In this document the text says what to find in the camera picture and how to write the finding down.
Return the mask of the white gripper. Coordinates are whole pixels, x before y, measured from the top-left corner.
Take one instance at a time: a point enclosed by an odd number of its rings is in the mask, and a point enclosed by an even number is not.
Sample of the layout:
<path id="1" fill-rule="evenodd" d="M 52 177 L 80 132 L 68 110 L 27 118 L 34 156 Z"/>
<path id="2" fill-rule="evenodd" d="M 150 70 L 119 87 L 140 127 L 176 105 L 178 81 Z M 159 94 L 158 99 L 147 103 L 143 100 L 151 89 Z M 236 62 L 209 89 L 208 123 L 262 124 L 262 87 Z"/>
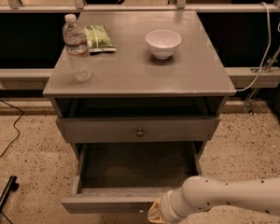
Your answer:
<path id="1" fill-rule="evenodd" d="M 147 220 L 153 224 L 176 224 L 191 214 L 194 214 L 194 209 L 179 188 L 162 194 L 149 208 Z"/>

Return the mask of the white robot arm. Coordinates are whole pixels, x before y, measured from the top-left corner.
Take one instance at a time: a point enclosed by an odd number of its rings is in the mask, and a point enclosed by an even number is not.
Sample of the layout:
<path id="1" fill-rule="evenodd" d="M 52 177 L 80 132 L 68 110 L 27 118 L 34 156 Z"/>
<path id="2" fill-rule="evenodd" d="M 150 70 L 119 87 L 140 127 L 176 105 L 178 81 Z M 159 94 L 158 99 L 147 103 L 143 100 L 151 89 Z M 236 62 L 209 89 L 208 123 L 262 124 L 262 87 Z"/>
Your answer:
<path id="1" fill-rule="evenodd" d="M 221 182 L 192 176 L 180 188 L 163 193 L 150 207 L 147 219 L 157 224 L 177 224 L 222 205 L 280 217 L 280 178 Z"/>

